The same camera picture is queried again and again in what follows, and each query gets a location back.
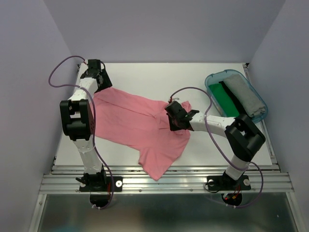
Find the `pink t-shirt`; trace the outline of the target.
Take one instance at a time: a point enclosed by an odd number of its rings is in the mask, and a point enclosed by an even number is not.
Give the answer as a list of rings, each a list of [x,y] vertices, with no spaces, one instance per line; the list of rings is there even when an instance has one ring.
[[[113,87],[94,95],[96,136],[139,151],[139,165],[155,181],[185,150],[188,130],[171,131],[167,103]]]

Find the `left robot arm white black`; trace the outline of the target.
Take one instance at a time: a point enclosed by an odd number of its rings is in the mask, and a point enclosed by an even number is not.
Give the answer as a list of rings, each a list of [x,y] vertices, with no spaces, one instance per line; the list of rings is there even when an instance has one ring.
[[[73,95],[60,102],[63,132],[77,147],[84,165],[84,174],[76,178],[81,192],[107,191],[111,179],[106,177],[94,142],[95,113],[92,98],[95,93],[112,86],[105,65],[99,59],[86,62],[86,70],[81,74]]]

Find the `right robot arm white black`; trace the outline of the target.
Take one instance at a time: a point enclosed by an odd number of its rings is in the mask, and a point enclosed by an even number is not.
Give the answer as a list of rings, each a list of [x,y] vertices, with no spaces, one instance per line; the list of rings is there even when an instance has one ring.
[[[177,101],[166,107],[171,131],[190,130],[219,135],[228,140],[234,153],[222,175],[208,176],[205,189],[219,191],[250,190],[251,184],[244,172],[266,141],[265,136],[247,115],[238,117],[208,116],[198,110],[186,111]]]

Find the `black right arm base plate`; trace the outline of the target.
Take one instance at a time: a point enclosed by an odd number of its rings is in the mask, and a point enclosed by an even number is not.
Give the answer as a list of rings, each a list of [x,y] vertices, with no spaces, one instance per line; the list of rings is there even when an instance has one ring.
[[[251,183],[247,175],[242,175],[234,180],[227,175],[212,175],[206,179],[205,187],[211,192],[251,190]]]

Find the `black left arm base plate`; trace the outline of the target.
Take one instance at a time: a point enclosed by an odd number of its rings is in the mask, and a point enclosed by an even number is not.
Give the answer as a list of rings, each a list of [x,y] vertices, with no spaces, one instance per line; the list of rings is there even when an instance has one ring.
[[[80,183],[79,191],[80,192],[112,192],[112,187],[114,192],[122,192],[123,188],[123,178],[121,176],[114,176],[112,178],[110,176],[106,177],[106,182],[94,182],[91,184]]]

